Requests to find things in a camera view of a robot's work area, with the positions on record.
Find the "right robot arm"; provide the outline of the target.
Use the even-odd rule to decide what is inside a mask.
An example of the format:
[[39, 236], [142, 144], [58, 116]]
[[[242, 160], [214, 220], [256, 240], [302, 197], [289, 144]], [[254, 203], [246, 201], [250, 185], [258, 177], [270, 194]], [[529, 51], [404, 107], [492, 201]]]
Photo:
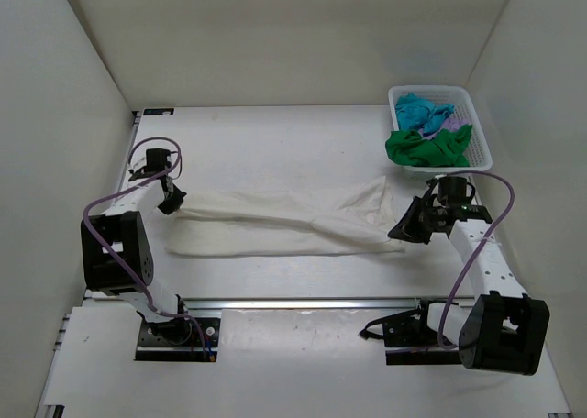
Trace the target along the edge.
[[539, 366], [550, 311], [517, 281], [493, 235], [511, 211], [515, 193], [508, 185], [506, 207], [491, 217], [474, 202], [468, 174], [462, 170], [428, 180], [424, 194], [388, 233], [390, 239], [423, 245], [443, 234], [463, 261], [447, 299], [427, 302], [412, 321], [412, 337], [457, 352], [467, 369], [531, 376]]

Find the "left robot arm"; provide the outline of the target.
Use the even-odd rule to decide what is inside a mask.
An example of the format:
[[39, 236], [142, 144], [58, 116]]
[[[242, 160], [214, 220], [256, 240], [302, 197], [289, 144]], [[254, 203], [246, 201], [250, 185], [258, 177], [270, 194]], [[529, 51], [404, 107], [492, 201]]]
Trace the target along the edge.
[[179, 346], [194, 333], [192, 320], [182, 298], [155, 279], [144, 225], [154, 211], [171, 215], [183, 204], [186, 193], [174, 185], [171, 167], [170, 150], [148, 149], [145, 165], [130, 172], [131, 191], [87, 216], [81, 238], [87, 288], [129, 303], [155, 336]]

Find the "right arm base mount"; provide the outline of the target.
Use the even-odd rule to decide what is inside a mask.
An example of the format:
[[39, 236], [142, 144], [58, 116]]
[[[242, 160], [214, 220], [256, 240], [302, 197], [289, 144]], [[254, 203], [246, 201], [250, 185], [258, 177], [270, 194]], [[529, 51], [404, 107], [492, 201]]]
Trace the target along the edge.
[[443, 309], [443, 300], [423, 299], [415, 308], [371, 320], [359, 331], [359, 337], [382, 341], [389, 367], [460, 365], [459, 351], [441, 348], [437, 331], [427, 324], [430, 306], [438, 303]]

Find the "teal t shirt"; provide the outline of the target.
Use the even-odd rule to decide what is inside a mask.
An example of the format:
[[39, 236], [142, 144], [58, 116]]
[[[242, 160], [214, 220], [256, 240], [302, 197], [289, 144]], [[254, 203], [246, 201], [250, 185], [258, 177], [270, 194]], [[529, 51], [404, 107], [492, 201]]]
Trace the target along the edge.
[[400, 96], [394, 107], [400, 130], [418, 131], [425, 137], [438, 132], [454, 110], [452, 104], [436, 105], [414, 93]]

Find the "aluminium table rail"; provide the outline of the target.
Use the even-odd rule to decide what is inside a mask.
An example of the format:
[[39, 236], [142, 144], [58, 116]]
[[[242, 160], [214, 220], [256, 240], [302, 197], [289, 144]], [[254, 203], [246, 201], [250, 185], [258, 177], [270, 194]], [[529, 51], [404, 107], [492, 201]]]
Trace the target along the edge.
[[193, 299], [186, 305], [197, 310], [319, 310], [319, 309], [409, 309], [416, 307], [415, 298], [330, 298], [330, 299]]

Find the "black label sticker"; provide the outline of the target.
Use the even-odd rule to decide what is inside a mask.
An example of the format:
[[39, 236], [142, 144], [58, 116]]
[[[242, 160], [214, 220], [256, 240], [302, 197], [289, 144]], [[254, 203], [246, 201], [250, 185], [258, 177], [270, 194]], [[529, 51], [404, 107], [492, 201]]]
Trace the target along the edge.
[[174, 108], [145, 108], [142, 114], [144, 116], [172, 116]]

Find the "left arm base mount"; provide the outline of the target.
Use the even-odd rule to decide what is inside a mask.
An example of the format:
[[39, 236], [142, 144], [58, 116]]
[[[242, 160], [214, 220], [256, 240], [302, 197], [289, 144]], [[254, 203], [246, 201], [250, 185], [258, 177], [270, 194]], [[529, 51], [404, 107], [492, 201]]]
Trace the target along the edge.
[[190, 315], [199, 324], [204, 342], [197, 328], [186, 319], [165, 323], [141, 321], [135, 350], [135, 360], [143, 362], [215, 363], [218, 357], [221, 333], [221, 312], [196, 310]]

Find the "white plastic basket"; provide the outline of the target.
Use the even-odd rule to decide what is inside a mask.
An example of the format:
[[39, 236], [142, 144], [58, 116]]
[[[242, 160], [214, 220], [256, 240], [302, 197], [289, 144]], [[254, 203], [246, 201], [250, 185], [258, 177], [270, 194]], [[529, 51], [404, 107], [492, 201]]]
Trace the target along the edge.
[[388, 90], [388, 100], [392, 117], [392, 130], [400, 129], [395, 106], [401, 96], [415, 94], [435, 105], [453, 105], [453, 116], [464, 119], [467, 125], [472, 126], [471, 138], [468, 147], [464, 150], [464, 157], [469, 162], [471, 171], [488, 171], [493, 165], [481, 123], [476, 114], [474, 105], [468, 92], [461, 87], [451, 85], [398, 85]]

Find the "white t shirt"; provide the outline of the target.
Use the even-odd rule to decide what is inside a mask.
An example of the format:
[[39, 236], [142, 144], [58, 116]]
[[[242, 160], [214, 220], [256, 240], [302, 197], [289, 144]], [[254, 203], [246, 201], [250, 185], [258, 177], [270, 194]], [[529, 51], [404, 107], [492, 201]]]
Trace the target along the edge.
[[305, 191], [195, 192], [168, 231], [168, 252], [193, 258], [400, 252], [388, 179]]

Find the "green t shirt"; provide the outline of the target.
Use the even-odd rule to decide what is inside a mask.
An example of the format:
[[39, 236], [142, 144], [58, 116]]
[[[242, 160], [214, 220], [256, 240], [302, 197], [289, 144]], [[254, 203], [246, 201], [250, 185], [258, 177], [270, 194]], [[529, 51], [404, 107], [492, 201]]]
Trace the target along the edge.
[[472, 125], [456, 131], [441, 129], [433, 138], [417, 131], [393, 131], [385, 142], [387, 157], [404, 167], [468, 167], [464, 152], [471, 141]]

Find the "lilac t shirt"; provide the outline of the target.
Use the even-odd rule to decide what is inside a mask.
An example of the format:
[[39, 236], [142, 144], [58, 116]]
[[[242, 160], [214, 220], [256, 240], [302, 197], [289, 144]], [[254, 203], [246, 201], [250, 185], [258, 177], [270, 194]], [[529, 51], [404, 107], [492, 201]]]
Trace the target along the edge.
[[459, 119], [456, 117], [449, 117], [447, 118], [442, 125], [439, 127], [438, 130], [434, 131], [432, 134], [425, 136], [425, 139], [433, 139], [437, 136], [437, 134], [442, 130], [447, 130], [449, 132], [456, 132], [460, 130], [462, 127], [467, 126], [470, 122], [466, 119]]

